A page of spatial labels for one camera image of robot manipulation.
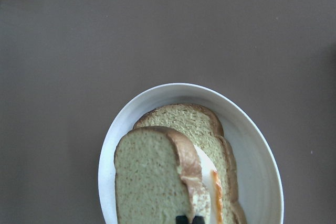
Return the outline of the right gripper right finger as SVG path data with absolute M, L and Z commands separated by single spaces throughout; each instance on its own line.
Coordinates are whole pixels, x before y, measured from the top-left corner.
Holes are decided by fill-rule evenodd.
M 192 224 L 205 224 L 205 219 L 202 216 L 195 216 L 193 218 Z

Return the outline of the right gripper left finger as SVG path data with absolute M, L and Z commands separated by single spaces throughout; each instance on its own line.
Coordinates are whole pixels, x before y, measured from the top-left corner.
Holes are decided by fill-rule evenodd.
M 176 216 L 176 224 L 189 224 L 187 216 Z

